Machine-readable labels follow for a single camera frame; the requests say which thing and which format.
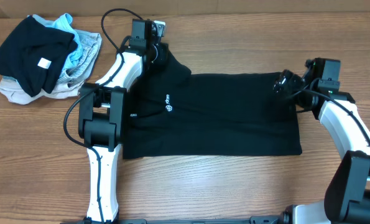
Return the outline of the black polo shirt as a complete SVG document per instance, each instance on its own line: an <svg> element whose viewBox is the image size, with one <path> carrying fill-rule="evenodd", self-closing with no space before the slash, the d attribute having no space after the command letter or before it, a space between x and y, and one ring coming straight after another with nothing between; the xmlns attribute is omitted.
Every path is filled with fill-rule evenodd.
<svg viewBox="0 0 370 224"><path fill-rule="evenodd" d="M129 91L123 157L301 154L295 105L274 91L278 77L193 74L169 55Z"/></svg>

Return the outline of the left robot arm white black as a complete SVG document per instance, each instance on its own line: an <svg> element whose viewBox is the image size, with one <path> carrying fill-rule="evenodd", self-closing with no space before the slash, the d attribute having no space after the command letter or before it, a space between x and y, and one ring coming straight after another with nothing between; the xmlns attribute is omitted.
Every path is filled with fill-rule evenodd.
<svg viewBox="0 0 370 224"><path fill-rule="evenodd" d="M105 76L82 86L78 134L90 160L90 202L83 223L117 223L116 196L119 152L124 140L127 92L153 63L163 64L167 44L162 43L163 21L134 19L131 35Z"/></svg>

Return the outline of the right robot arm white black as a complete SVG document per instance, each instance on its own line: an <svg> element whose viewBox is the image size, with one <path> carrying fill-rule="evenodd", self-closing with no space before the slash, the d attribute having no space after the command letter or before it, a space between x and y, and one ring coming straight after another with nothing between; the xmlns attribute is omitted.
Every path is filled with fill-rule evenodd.
<svg viewBox="0 0 370 224"><path fill-rule="evenodd" d="M324 199L290 206L281 223L370 223L370 131L351 95L339 91L338 74L310 68L300 77L285 70L274 85L313 112L341 157Z"/></svg>

